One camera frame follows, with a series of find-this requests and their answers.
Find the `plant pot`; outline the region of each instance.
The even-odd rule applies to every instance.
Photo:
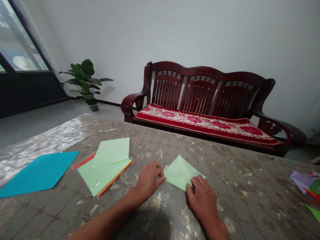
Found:
[[[86,102],[91,110],[91,112],[96,112],[99,110],[98,101]]]

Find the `potted plant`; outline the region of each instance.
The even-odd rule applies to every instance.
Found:
[[[93,63],[90,59],[84,60],[81,64],[71,63],[71,68],[72,69],[66,72],[59,72],[69,74],[74,77],[65,81],[64,83],[61,83],[62,87],[65,83],[75,85],[79,90],[71,91],[80,93],[86,100],[86,103],[89,105],[89,108],[92,112],[98,111],[98,101],[94,98],[94,94],[101,94],[99,91],[97,91],[100,90],[98,85],[102,86],[101,82],[113,80],[110,78],[92,78],[92,75],[94,74],[94,69]]]

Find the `clear plastic sheet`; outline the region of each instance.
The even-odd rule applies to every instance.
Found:
[[[40,155],[62,152],[87,137],[81,117],[0,151],[0,187]]]

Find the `armrest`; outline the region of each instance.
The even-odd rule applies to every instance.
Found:
[[[261,112],[261,111],[254,112],[253,115],[255,115],[259,118],[265,119],[269,122],[272,122],[272,123],[278,125],[279,127],[281,127],[281,129],[283,129],[285,131],[285,133],[287,134],[287,140],[284,143],[279,144],[278,146],[287,146],[290,144],[305,145],[307,143],[306,135],[301,130],[296,128],[295,126],[292,126],[291,124],[283,122],[281,120],[270,118],[270,117],[264,115],[263,112]]]
[[[132,123],[132,118],[134,116],[133,111],[132,111],[133,104],[136,103],[137,106],[138,105],[142,106],[143,99],[147,95],[148,95],[148,92],[132,93],[123,99],[123,101],[121,103],[121,110],[124,114],[124,121],[125,122]]]

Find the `floor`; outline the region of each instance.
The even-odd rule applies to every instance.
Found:
[[[69,100],[41,109],[0,119],[0,150],[59,126],[83,113],[124,120],[120,107],[99,103],[100,110],[91,112],[85,101]],[[310,163],[320,153],[305,148],[289,151],[286,158]]]

